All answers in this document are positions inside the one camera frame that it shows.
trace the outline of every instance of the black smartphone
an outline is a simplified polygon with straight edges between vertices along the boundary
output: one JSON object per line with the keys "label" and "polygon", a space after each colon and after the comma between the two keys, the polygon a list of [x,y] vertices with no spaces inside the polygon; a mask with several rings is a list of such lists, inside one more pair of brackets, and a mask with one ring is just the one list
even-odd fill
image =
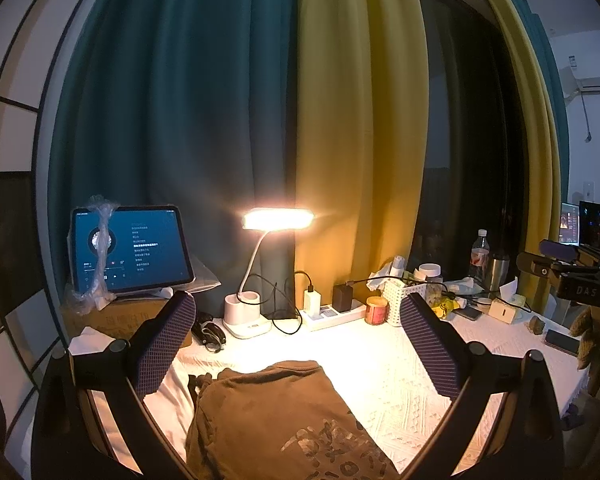
{"label": "black smartphone", "polygon": [[578,356],[578,348],[580,347],[580,342],[577,339],[556,332],[555,330],[549,330],[546,333],[544,336],[544,344],[562,350],[574,357]]}
{"label": "black smartphone", "polygon": [[475,321],[482,315],[482,313],[477,308],[473,308],[472,306],[456,308],[454,312],[458,314],[458,316],[465,317],[467,319],[470,319],[471,321]]}

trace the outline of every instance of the white fabric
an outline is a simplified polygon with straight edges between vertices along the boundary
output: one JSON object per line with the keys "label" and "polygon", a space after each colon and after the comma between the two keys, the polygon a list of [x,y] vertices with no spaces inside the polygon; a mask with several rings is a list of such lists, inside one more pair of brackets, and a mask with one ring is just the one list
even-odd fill
{"label": "white fabric", "polygon": [[[113,338],[104,335],[91,327],[85,327],[78,337],[74,337],[69,344],[72,355],[89,354],[103,351]],[[158,391],[144,398],[144,405],[164,433],[165,437],[178,454],[186,461],[187,454],[184,441],[193,420],[193,401],[187,384],[189,376],[176,359],[173,361],[167,374],[162,380]],[[111,447],[116,453],[119,462],[129,469],[140,472],[125,441],[122,439],[111,410],[102,392],[93,392],[93,399],[98,409],[102,427],[107,433]]]}
{"label": "white fabric", "polygon": [[[569,405],[586,380],[576,369],[576,358],[542,343],[525,326],[531,314],[507,325],[489,316],[470,321],[452,316],[450,322],[469,342],[482,341],[497,354],[522,357],[539,349],[547,361],[560,412]],[[549,320],[545,330],[567,330]],[[289,322],[285,330],[291,328]],[[309,332],[302,328],[292,336],[277,330],[248,340],[227,334],[227,344],[211,354],[193,343],[180,349],[178,359],[189,374],[211,373],[229,367],[238,372],[256,372],[282,360],[315,360],[320,363],[336,391],[349,405],[371,437],[403,471],[422,448],[450,405],[439,396],[407,336],[387,323],[370,326],[356,320],[332,328]],[[490,432],[501,395],[491,396],[484,416],[458,471],[473,465]]]}

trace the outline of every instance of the curtain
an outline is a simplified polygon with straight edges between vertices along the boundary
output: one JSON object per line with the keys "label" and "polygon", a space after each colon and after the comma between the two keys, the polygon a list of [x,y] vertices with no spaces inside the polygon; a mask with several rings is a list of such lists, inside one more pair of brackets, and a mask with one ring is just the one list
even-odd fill
{"label": "curtain", "polygon": [[560,156],[560,196],[561,200],[565,200],[569,192],[569,125],[554,51],[551,50],[551,44],[542,26],[540,16],[531,11],[528,1],[511,1],[525,25],[526,33],[538,58],[542,78],[544,78],[544,84],[549,94],[551,110],[554,115],[555,133],[558,139],[558,155]]}
{"label": "curtain", "polygon": [[[524,250],[538,252],[544,238],[557,240],[560,218],[560,163],[551,101],[534,52],[511,0],[488,0],[504,35],[526,127],[526,230]],[[542,312],[547,280],[522,273],[518,291]]]}
{"label": "curtain", "polygon": [[[286,155],[296,137],[287,112],[297,99],[295,5],[97,0],[52,143],[48,213],[59,288],[72,208],[93,194],[125,205],[173,203],[189,251],[222,282],[196,301],[222,314],[260,235],[241,229],[242,213],[294,201]],[[292,265],[292,235],[270,234],[254,271],[282,284]]]}
{"label": "curtain", "polygon": [[317,217],[296,235],[296,269],[328,302],[335,283],[409,256],[427,142],[427,45],[420,0],[299,0],[298,19],[296,203]]}

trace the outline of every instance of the graphic print on shirt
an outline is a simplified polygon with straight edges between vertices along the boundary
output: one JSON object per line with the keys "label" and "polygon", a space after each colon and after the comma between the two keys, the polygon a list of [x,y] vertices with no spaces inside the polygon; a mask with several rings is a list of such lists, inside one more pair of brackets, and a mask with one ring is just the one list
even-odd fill
{"label": "graphic print on shirt", "polygon": [[[323,423],[320,431],[315,431],[311,426],[298,430],[280,449],[283,452],[293,444],[298,444],[315,468],[305,480],[384,478],[388,458],[375,442],[365,435],[356,437],[335,420],[324,420]],[[371,472],[373,479],[367,475]]]}

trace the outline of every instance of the plastic basket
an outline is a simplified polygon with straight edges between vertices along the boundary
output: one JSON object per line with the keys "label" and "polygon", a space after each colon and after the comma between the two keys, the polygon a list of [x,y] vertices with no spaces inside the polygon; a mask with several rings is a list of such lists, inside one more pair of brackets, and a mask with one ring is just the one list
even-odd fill
{"label": "plastic basket", "polygon": [[423,298],[427,297],[427,284],[407,286],[400,280],[389,278],[384,282],[382,296],[389,303],[389,315],[386,322],[391,326],[401,326],[400,324],[400,303],[408,294],[412,292],[419,293]]}

